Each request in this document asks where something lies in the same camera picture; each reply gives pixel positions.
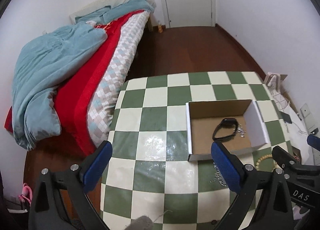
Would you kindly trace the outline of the black smart watch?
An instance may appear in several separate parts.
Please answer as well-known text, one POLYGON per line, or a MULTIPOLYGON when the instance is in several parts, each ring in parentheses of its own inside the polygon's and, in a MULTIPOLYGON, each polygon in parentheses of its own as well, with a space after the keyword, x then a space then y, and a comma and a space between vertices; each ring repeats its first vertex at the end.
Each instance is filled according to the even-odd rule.
POLYGON ((236 118, 224 118, 214 129, 212 139, 213 141, 227 142, 234 139, 239 128, 239 123, 236 118))

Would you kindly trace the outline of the open cardboard box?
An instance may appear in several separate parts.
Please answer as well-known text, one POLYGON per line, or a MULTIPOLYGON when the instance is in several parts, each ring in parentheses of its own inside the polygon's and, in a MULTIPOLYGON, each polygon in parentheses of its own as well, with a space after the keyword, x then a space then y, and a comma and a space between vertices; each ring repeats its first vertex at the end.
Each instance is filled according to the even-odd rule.
POLYGON ((271 143, 255 100, 192 101, 185 108, 189 162, 210 160, 214 141, 235 155, 271 143))

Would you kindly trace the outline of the red blanket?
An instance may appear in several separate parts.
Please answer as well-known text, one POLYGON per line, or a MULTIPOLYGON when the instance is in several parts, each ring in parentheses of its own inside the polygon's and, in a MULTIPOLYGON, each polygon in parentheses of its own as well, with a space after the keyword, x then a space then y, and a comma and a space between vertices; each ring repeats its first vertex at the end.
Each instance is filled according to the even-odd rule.
MULTIPOLYGON (((35 148, 57 149, 61 153, 80 157, 88 156, 96 150, 87 128, 89 104, 116 49, 121 27, 133 14, 142 11, 144 10, 130 12, 106 25, 93 26, 101 28, 110 38, 74 75, 58 85, 53 95, 53 107, 61 123, 61 134, 42 139, 36 143, 35 148)), ((4 128, 13 136, 12 106, 4 128)))

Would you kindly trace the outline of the pink slipper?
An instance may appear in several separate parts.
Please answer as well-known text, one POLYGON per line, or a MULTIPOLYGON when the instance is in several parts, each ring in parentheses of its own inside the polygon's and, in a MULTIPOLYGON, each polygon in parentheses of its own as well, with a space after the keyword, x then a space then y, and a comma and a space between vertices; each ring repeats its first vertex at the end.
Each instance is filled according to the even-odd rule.
POLYGON ((33 191, 27 183, 24 183, 22 186, 22 192, 18 196, 21 203, 28 203, 31 205, 33 199, 33 191))

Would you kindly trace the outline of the white wall socket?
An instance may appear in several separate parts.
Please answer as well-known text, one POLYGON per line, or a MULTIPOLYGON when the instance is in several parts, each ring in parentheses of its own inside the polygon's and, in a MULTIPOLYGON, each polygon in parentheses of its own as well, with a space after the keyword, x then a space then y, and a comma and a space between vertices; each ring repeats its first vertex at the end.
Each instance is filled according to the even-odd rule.
POLYGON ((307 132, 312 135, 317 135, 319 133, 318 123, 316 122, 313 114, 311 113, 308 104, 304 103, 300 108, 300 113, 304 121, 304 125, 307 129, 307 132))

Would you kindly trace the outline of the orange drink bottle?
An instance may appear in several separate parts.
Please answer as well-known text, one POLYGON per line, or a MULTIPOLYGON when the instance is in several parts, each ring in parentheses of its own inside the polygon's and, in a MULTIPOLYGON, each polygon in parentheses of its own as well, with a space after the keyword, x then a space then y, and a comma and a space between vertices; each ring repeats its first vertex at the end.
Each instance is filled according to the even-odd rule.
POLYGON ((157 22, 157 27, 158 27, 158 32, 163 33, 163 27, 162 27, 162 23, 160 20, 158 20, 158 22, 157 22))

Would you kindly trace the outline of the green white checkered tablecloth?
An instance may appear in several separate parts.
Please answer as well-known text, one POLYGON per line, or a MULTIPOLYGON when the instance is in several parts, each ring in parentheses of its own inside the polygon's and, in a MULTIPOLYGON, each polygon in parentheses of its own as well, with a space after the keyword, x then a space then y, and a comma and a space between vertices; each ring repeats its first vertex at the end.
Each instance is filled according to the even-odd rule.
POLYGON ((213 229, 235 194, 212 161, 188 161, 185 104, 236 99, 257 101, 271 140, 240 160, 269 171, 272 148, 292 148, 285 123, 256 73, 181 73, 123 85, 108 136, 113 155, 101 182, 101 216, 110 229, 125 229, 144 215, 154 229, 213 229))

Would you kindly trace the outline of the light blue duvet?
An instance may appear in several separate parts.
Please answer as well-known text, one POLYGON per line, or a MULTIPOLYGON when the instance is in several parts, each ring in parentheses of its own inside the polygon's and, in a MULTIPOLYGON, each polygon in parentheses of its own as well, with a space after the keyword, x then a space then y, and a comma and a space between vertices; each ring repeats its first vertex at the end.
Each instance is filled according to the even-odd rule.
POLYGON ((110 38, 101 28, 135 10, 153 12, 146 0, 130 0, 103 7, 75 18, 67 25, 28 42, 17 59, 12 82, 13 137, 30 151, 42 139, 61 134, 61 123, 53 107, 53 95, 63 81, 74 75, 110 38))

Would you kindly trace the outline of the checkered bed mattress sheet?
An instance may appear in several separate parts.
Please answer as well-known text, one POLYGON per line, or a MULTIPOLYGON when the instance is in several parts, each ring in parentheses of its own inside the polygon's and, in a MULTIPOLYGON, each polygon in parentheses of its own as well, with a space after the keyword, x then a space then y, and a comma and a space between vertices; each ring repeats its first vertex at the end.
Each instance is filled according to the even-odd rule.
POLYGON ((111 61, 95 90, 87 112, 89 137, 95 147, 107 140, 120 88, 125 82, 150 13, 133 14, 121 27, 111 61))

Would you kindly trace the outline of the cardboard paper bag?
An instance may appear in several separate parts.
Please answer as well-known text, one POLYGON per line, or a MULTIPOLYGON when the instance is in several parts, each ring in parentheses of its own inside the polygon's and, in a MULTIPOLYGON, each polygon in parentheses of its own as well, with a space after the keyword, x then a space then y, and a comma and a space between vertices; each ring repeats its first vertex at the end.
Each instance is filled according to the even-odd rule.
POLYGON ((268 72, 264 78, 264 84, 267 88, 273 92, 281 93, 281 83, 287 78, 287 74, 279 74, 274 72, 268 72))

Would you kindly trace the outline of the black smartphone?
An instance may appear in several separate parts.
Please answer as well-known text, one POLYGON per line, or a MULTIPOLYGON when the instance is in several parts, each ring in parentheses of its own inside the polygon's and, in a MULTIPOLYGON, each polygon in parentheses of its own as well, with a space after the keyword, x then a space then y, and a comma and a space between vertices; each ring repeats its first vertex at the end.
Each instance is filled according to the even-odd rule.
POLYGON ((282 111, 280 111, 279 114, 281 115, 282 119, 283 119, 286 123, 292 124, 292 120, 291 120, 291 117, 290 117, 289 114, 284 113, 284 112, 282 112, 282 111))

